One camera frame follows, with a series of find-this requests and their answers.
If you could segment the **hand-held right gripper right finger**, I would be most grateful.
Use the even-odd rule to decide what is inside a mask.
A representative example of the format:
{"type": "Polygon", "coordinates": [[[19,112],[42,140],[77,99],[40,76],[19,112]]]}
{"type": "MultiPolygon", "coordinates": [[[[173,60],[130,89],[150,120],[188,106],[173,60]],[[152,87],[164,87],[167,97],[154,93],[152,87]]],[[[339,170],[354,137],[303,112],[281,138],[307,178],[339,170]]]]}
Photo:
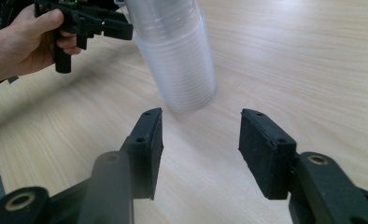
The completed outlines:
{"type": "Polygon", "coordinates": [[[263,196],[269,200],[285,200],[296,142],[262,112],[244,108],[238,150],[263,196]]]}

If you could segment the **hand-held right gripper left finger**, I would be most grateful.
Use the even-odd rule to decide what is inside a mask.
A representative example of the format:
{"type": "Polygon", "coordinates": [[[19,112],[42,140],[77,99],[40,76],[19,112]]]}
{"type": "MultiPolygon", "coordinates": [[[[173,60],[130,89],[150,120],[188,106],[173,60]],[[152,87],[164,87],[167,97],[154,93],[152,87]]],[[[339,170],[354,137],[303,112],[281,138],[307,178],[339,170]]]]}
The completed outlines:
{"type": "Polygon", "coordinates": [[[163,111],[142,113],[120,150],[130,158],[133,197],[153,200],[163,154],[163,111]]]}

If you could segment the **stack of clear plastic cups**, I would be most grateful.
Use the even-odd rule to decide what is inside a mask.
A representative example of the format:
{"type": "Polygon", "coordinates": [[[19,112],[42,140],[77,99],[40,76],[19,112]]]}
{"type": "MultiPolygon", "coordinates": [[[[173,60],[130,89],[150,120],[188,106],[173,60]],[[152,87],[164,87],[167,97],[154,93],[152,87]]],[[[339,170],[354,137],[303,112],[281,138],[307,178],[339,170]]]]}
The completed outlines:
{"type": "Polygon", "coordinates": [[[203,11],[196,0],[123,0],[134,39],[167,107],[206,105],[217,89],[203,11]]]}

